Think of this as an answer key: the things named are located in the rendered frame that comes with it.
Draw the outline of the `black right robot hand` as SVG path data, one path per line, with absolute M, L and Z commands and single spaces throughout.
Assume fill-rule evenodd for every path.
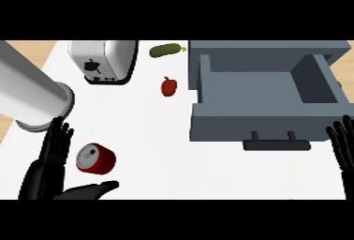
M 326 128 L 332 149 L 342 171 L 345 198 L 354 201 L 354 120 L 348 115 Z

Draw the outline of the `green cucumber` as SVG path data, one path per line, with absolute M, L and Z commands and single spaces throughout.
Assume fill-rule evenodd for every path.
M 159 58 L 162 56 L 176 54 L 179 51 L 181 51 L 181 45 L 177 43 L 168 43 L 152 47 L 149 50 L 149 56 L 152 58 Z

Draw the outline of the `red can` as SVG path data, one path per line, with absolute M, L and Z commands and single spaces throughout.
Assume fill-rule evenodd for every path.
M 77 168 L 84 173 L 108 174 L 115 163 L 115 153 L 94 142 L 86 144 L 77 153 Z

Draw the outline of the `grey cabinet body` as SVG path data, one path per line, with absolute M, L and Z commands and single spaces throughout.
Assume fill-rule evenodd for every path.
M 210 57 L 212 72 L 289 72 L 305 55 L 322 55 L 332 65 L 350 49 L 345 40 L 190 40 L 187 89 L 198 89 L 202 55 Z

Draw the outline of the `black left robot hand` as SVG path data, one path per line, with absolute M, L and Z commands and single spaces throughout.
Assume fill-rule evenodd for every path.
M 19 200 L 97 200 L 120 187 L 118 181 L 106 181 L 63 189 L 65 164 L 74 130 L 63 117 L 53 119 L 43 140 L 38 159 L 27 171 L 19 189 Z

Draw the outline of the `large white cylinder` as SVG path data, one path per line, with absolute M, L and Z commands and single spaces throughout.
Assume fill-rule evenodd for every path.
M 53 118 L 66 118 L 75 94 L 55 82 L 12 45 L 0 40 L 0 113 L 30 132 L 47 130 Z

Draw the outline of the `grey open drawer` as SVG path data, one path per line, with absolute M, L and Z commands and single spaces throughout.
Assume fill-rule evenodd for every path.
M 214 72 L 199 58 L 198 102 L 192 104 L 189 138 L 195 142 L 283 140 L 325 141 L 325 128 L 354 103 L 344 95 L 325 58 L 308 54 L 288 72 Z

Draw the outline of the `silver toaster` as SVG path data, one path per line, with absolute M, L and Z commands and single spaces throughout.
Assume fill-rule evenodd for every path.
M 125 85 L 130 82 L 137 40 L 72 40 L 68 52 L 90 84 Z

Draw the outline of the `red bell pepper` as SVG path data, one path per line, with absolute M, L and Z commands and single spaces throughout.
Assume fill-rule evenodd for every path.
M 171 80 L 170 78 L 165 78 L 162 82 L 161 90 L 162 90 L 162 95 L 165 97 L 171 97 L 177 90 L 177 81 Z

